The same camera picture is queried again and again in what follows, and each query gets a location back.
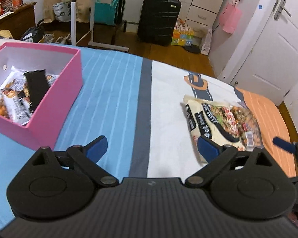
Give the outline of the black snack bar wrapper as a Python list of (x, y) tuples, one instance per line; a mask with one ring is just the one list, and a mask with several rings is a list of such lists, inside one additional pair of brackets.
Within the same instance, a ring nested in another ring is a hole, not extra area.
[(27, 87), (29, 91), (31, 113), (39, 106), (45, 94), (49, 90), (49, 84), (45, 76), (45, 70), (28, 71), (25, 73), (27, 79)]

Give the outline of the colourful gift bag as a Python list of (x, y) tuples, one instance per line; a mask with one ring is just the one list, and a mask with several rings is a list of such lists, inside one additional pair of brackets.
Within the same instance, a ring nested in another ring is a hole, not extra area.
[(174, 26), (171, 44), (174, 46), (191, 46), (194, 30), (179, 18)]

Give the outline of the sneakers on floor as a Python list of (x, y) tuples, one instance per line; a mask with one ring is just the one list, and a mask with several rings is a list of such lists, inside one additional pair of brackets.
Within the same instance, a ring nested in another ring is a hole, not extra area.
[(66, 36), (59, 36), (58, 38), (54, 37), (54, 34), (46, 33), (43, 36), (43, 42), (45, 44), (62, 44), (62, 45), (71, 45), (71, 34), (69, 33)]

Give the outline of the teal tote bag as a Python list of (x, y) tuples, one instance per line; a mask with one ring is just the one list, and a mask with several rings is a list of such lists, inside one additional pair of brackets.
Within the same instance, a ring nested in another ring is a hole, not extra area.
[(119, 0), (112, 0), (109, 3), (101, 3), (100, 0), (95, 2), (94, 22), (105, 25), (115, 25), (114, 20)]

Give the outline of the black suitcase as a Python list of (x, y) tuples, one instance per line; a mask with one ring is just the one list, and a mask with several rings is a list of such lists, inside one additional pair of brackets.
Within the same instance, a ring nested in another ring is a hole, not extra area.
[(170, 45), (180, 9), (179, 0), (143, 0), (137, 31), (139, 40)]

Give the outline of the white door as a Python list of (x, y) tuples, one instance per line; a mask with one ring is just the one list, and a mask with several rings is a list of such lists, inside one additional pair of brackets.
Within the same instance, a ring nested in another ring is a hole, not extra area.
[(286, 0), (289, 17), (273, 19), (281, 0), (231, 84), (279, 105), (298, 82), (298, 0)]

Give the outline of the clear bag of coated nuts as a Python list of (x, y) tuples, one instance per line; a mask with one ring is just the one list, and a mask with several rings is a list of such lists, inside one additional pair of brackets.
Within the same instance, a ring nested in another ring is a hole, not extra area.
[(232, 106), (231, 112), (236, 121), (238, 133), (246, 151), (254, 148), (263, 148), (262, 136), (257, 119), (248, 109), (240, 106)]

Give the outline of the wooden nightstand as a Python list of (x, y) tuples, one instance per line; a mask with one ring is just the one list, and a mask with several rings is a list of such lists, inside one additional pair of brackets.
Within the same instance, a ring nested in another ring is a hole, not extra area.
[(23, 34), (31, 27), (35, 27), (36, 2), (25, 3), (12, 14), (0, 19), (0, 31), (10, 31), (14, 39), (20, 40)]

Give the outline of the white noodle snack bag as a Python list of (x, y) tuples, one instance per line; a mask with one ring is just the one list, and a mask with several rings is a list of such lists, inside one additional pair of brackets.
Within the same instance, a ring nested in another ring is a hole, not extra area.
[(190, 134), (196, 145), (198, 138), (204, 136), (219, 146), (232, 145), (239, 151), (246, 150), (231, 111), (237, 103), (207, 101), (189, 95), (184, 96), (183, 103)]

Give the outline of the pink storage box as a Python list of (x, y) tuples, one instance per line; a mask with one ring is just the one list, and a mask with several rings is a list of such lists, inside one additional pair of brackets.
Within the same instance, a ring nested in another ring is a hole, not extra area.
[(0, 133), (30, 149), (55, 147), (83, 86), (81, 51), (5, 41), (0, 45)]

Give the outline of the pink hanging bag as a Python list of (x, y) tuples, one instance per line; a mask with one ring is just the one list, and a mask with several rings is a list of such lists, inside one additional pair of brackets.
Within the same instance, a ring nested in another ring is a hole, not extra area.
[(232, 4), (227, 3), (219, 16), (219, 24), (223, 31), (233, 34), (241, 17), (242, 11)]

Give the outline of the brown paper bag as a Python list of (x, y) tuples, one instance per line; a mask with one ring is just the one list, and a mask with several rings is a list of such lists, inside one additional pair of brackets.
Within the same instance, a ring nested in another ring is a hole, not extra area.
[(61, 0), (43, 0), (43, 21), (51, 23), (55, 20), (53, 5), (61, 2)]

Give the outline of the small white snack packet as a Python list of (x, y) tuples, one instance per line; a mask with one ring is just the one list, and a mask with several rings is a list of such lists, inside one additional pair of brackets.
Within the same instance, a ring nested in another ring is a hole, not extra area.
[(27, 70), (16, 68), (15, 66), (11, 67), (11, 72), (7, 77), (7, 84), (5, 88), (10, 88), (14, 91), (21, 92), (24, 87), (27, 85), (27, 79), (25, 73)]

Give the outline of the white paper bag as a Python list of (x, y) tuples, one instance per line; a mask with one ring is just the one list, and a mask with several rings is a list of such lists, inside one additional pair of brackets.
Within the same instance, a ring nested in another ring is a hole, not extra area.
[(202, 29), (202, 38), (201, 38), (201, 43), (199, 45), (200, 53), (202, 55), (209, 54), (209, 51), (211, 48), (212, 36), (213, 36), (213, 28), (212, 27), (206, 26)]

